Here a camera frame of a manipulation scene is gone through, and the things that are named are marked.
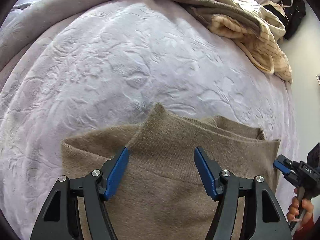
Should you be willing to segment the olive knit sweater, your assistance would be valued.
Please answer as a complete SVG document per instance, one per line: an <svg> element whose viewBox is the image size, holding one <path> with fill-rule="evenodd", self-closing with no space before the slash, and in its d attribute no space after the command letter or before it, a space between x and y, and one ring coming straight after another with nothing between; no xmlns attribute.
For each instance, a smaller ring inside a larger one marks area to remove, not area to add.
<svg viewBox="0 0 320 240"><path fill-rule="evenodd" d="M263 176L275 190L279 140L222 116L177 116L156 104L140 124L113 126L65 139L64 173L79 178L100 168L122 147L129 162L116 195L105 206L118 239L204 239L217 202L202 185L194 163L200 146L236 176Z"/></svg>

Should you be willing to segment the black hanging clothes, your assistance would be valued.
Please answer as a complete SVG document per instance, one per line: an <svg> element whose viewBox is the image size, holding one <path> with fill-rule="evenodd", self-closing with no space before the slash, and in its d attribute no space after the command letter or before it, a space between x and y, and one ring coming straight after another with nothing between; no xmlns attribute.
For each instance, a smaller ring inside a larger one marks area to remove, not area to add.
<svg viewBox="0 0 320 240"><path fill-rule="evenodd" d="M295 34L302 19L306 16L304 0L280 0L278 3L268 1L263 7L275 14L284 25L286 40Z"/></svg>

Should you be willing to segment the lavender embossed bedspread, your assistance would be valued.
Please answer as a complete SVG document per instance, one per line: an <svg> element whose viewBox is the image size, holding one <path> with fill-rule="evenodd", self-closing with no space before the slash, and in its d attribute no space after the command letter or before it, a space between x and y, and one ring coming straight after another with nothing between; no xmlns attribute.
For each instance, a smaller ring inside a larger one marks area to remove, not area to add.
<svg viewBox="0 0 320 240"><path fill-rule="evenodd" d="M156 104L185 118L260 128L280 141L277 155L296 153L290 84L172 0L101 3L20 52L1 72L1 210L21 239L31 237L65 174L62 142L140 124Z"/></svg>

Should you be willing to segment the olive grey garment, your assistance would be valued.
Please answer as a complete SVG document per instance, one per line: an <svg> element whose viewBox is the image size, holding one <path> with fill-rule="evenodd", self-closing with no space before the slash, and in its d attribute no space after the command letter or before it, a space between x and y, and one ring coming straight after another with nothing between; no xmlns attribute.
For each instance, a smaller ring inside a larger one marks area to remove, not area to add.
<svg viewBox="0 0 320 240"><path fill-rule="evenodd" d="M244 10L216 0L173 0L180 3L211 33L236 39L259 37L259 21Z"/></svg>

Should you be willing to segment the grey duvet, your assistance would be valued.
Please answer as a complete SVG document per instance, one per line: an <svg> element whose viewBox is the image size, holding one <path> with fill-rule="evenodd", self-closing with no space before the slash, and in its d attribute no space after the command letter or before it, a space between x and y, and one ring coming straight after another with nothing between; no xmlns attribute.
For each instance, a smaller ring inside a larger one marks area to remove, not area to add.
<svg viewBox="0 0 320 240"><path fill-rule="evenodd" d="M1 30L1 68L52 25L111 0L40 0Z"/></svg>

